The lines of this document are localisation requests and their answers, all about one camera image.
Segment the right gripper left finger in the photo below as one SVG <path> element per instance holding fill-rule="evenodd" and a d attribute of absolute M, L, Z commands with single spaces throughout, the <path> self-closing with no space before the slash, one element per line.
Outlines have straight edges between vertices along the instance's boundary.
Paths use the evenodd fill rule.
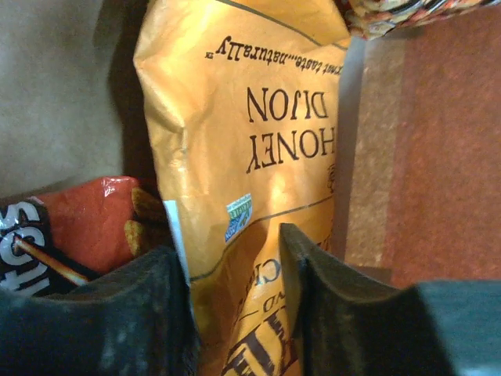
<path fill-rule="evenodd" d="M 65 295 L 1 293 L 4 375 L 194 375 L 199 351 L 184 270 L 166 247 Z"/>

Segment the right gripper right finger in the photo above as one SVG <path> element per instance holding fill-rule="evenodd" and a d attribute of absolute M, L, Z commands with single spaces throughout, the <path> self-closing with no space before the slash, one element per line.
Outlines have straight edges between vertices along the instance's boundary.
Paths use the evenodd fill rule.
<path fill-rule="evenodd" d="M 279 228 L 287 316 L 304 375 L 497 375 L 500 283 L 397 289 Z"/>

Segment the red Doritos chips bag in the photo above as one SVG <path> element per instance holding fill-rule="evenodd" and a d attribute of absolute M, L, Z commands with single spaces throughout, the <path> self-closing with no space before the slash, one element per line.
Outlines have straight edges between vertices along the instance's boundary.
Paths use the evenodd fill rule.
<path fill-rule="evenodd" d="M 67 293 L 170 241 L 149 181 L 107 176 L 27 197 L 1 206 L 1 288 Z"/>

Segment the red paper bag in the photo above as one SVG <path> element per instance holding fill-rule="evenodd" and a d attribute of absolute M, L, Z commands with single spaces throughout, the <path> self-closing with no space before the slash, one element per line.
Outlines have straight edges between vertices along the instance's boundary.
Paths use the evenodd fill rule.
<path fill-rule="evenodd" d="M 1 202 L 153 181 L 132 65 L 144 1 L 1 4 Z M 333 249 L 399 287 L 500 276 L 500 8 L 354 39 Z"/>

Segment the orange Kettle honey dijon bag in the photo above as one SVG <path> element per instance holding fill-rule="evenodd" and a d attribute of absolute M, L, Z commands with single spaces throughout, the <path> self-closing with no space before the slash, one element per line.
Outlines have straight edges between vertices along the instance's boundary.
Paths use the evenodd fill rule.
<path fill-rule="evenodd" d="M 332 1 L 151 1 L 133 63 L 157 186 L 189 276 L 199 375 L 297 375 L 279 227 L 331 250 Z"/>

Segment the red snack mix packet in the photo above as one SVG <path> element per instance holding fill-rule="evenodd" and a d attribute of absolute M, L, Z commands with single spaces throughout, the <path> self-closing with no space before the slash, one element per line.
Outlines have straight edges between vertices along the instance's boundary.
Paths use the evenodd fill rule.
<path fill-rule="evenodd" d="M 365 40 L 500 4 L 490 0 L 343 1 L 350 32 Z"/>

